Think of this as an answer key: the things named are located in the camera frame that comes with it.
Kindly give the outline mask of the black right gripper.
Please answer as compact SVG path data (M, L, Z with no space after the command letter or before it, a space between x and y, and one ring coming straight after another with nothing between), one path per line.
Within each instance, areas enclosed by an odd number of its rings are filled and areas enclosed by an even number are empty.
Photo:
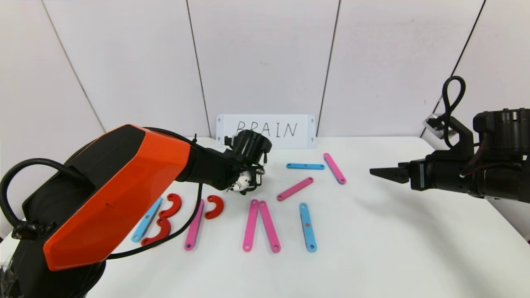
M463 160L423 159L398 163L397 167L370 168L375 177L406 184L411 189L424 191L440 189L474 196L472 179L460 177L465 162Z

